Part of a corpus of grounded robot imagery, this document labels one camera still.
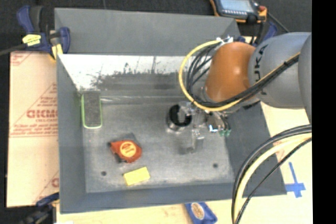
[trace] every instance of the tape measure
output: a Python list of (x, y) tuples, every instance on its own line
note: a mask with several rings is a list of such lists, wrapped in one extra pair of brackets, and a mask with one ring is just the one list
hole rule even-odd
[(132, 163), (139, 159), (142, 154), (141, 147), (133, 140), (120, 140), (110, 143), (110, 148), (120, 161)]

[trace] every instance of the yellow cable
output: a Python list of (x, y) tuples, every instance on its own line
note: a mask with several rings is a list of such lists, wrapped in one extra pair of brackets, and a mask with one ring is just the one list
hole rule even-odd
[(275, 152), (279, 151), (283, 147), (286, 147), (290, 144), (293, 143), (298, 143), (298, 142), (303, 142), (307, 139), (311, 138), (311, 133), (309, 134), (303, 134), (303, 135), (298, 135), (295, 138), (291, 138), (288, 141), (285, 141), (281, 144), (278, 144), (272, 148), (270, 148), (268, 151), (263, 153), (256, 161), (249, 167), (249, 169), (246, 171), (244, 177), (242, 178), (239, 187), (237, 189), (237, 195), (236, 195), (236, 201), (235, 201), (235, 211), (234, 211), (234, 223), (237, 220), (239, 211), (240, 211), (240, 206), (242, 203), (240, 202), (243, 198), (243, 192), (245, 190), (245, 187), (247, 185), (247, 182), (249, 181), (251, 175), (255, 172), (255, 170), (271, 155), (273, 155)]
[[(216, 44), (216, 43), (219, 43), (218, 40), (213, 40), (213, 41), (209, 41), (209, 42), (206, 42), (206, 43), (203, 43), (199, 46), (197, 46), (196, 48), (194, 48), (193, 50), (191, 50), (187, 55), (186, 57), (183, 59), (182, 61), (182, 64), (181, 64), (181, 67), (180, 67), (180, 70), (178, 72), (178, 75), (179, 75), (179, 83), (180, 83), (180, 87), (181, 87), (181, 90), (183, 91), (184, 95), (189, 99), (190, 102), (192, 102), (195, 106), (197, 106), (198, 108), (200, 109), (203, 109), (203, 110), (207, 110), (207, 111), (222, 111), (222, 110), (226, 110), (232, 106), (234, 106), (235, 104), (239, 103), (242, 98), (240, 99), (237, 99), (236, 101), (233, 101), (229, 104), (226, 104), (226, 105), (223, 105), (223, 106), (219, 106), (217, 108), (210, 108), (208, 106), (204, 106), (204, 105), (201, 105), (200, 103), (196, 102), (192, 97), (191, 95), (188, 93), (188, 91), (186, 90), (185, 86), (184, 86), (184, 83), (183, 83), (183, 70), (184, 70), (184, 67), (187, 63), (187, 61), (189, 60), (189, 58), (194, 54), (196, 53), (197, 51), (205, 48), (205, 47), (208, 47), (208, 46), (211, 46), (213, 44)], [(298, 52), (297, 54), (293, 55), (292, 57), (290, 57), (287, 61), (290, 61), (292, 58), (296, 57), (297, 55), (299, 55), (300, 53)], [(269, 75), (271, 75), (272, 73), (276, 72), (276, 69), (272, 70), (270, 73), (268, 73), (267, 75), (265, 75), (264, 77), (262, 77), (258, 82), (256, 83), (261, 83), (264, 79), (266, 79)]]

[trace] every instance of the yellow sponge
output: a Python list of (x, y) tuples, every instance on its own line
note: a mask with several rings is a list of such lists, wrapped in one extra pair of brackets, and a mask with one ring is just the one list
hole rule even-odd
[(151, 178), (149, 175), (147, 167), (142, 167), (134, 171), (127, 172), (123, 174), (126, 181), (126, 185), (130, 186), (141, 181), (145, 181)]

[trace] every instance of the device screen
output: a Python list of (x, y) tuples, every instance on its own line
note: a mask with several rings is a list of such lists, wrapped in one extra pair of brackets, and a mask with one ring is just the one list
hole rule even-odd
[(220, 0), (223, 9), (254, 12), (249, 0)]

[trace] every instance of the black handheld device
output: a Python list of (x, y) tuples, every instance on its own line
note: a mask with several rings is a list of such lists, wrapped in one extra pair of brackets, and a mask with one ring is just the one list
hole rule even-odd
[(266, 21), (267, 8), (253, 0), (210, 0), (215, 16), (235, 18), (238, 23)]

